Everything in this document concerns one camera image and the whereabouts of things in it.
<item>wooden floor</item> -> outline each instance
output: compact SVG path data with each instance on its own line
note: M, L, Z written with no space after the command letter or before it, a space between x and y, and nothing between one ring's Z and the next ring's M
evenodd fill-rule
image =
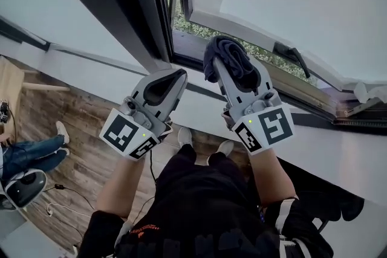
M43 74L33 77L38 82L53 83ZM71 92L26 91L21 95L19 112L19 141L43 140L56 135L55 122L62 121L70 135L68 147L71 155L54 171L48 174L47 188L53 184L62 184L84 195L94 206L98 193L114 170L119 155L98 138L98 134L108 117L111 108L117 105L90 95L78 89ZM175 131L153 150L154 173L160 174L168 160L177 153L177 131ZM205 164L208 155L216 151L222 138L192 131L193 146L198 153L197 164ZM237 144L230 156L244 171L249 172L246 152L241 144ZM155 185L149 169L149 158L142 173L134 200L130 219L134 219L143 203L153 197ZM140 217L150 208L149 201ZM73 245L81 241L81 235L67 224L74 226L83 235L88 226L89 217L69 211L57 205L52 217L45 211L49 203L65 205L79 213L91 215L93 210L86 200L69 190L50 190L27 207L25 213L48 237L67 250L72 251Z

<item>cloth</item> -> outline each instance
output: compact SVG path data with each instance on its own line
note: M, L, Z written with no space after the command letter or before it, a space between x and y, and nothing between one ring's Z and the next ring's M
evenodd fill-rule
M238 190L248 195L247 184L238 166L225 154L219 152L211 155L210 166L195 165L196 152L190 144L185 144L179 152L173 156L165 166L157 179L157 193L168 189L168 185L179 180L187 173L200 172L202 170L217 170L228 176L237 186Z
M215 56L223 61L229 74L236 79L241 79L254 70L244 47L237 40L226 36L215 36L207 44L203 61L204 77L211 83L218 81L212 64Z
M2 179L10 179L27 169L39 169L44 172L55 169L66 157L64 150L59 150L65 142L63 135L40 142L18 142L4 148L2 156Z
M232 168L225 156L199 169L192 164L191 147L183 146L177 156L164 168L174 176L160 175L152 207L132 230L118 216L92 215L79 258L113 252L116 257L168 258L333 256L297 199L269 205L262 220L244 186L239 187L239 177L228 175ZM121 228L125 231L114 249Z

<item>white wall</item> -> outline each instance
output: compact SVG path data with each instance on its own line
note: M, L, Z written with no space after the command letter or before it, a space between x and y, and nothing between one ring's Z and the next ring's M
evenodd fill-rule
M0 15L50 42L140 66L79 0L0 0Z
M329 222L322 236L334 257L376 258L387 246L387 208L365 201L361 214L351 222Z
M21 44L0 35L0 54L16 52Z

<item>window frame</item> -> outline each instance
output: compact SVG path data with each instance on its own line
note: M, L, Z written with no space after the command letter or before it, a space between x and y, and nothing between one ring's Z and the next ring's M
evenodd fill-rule
M169 0L170 7L167 5L167 0L80 1L127 50L132 51L131 54L148 72L153 73L160 69L171 68L173 63L203 72L203 52L208 40L172 29L174 7L177 0ZM186 20L189 21L194 14L192 0L181 0L181 8ZM215 17L208 15L206 18L211 21ZM249 40L249 38L254 37L259 40L259 46L269 52L276 54L275 46L282 44L273 36L253 31L225 19L222 19L222 22L227 27L236 27L239 34L236 37L256 44L256 42ZM137 38L128 40L127 30L134 30ZM282 44L282 46L285 49L290 49L286 44ZM300 61L284 58L301 66ZM311 112L328 123L336 121L336 103L330 99L329 95L281 69L263 61L260 62L268 69L273 86L277 89L282 101ZM316 75L313 63L307 62L307 65L310 72ZM332 83L330 80L329 84L342 89L342 85L339 85L340 83L337 81ZM219 94L208 89L201 88L197 91L225 101Z
M4 36L17 43L26 42L36 48L48 51L50 48L50 42L41 39L40 37L30 33L20 26L8 21L6 18L0 15L0 35Z

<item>sneaker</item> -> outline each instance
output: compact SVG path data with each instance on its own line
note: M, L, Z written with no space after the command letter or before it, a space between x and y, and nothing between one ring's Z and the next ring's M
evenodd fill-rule
M181 127L179 133L177 134L177 141L179 142L180 147L185 144L192 146L192 134L188 128Z
M60 151L60 150L64 150L64 151L66 152L66 156L70 156L70 150L69 150L69 149L67 149L67 148L65 148L65 147L60 147L60 148L57 150L57 152Z
M58 135L63 135L65 138L65 144L70 143L70 136L67 133L65 125L61 121L55 123L56 129L58 130Z
M218 150L216 151L217 153L221 152L223 154L226 155L226 157L228 157L232 150L234 148L234 141L232 140L226 140L226 141L223 141L219 147L218 147ZM208 156L207 157L207 166L209 166L209 160L210 160L211 156Z

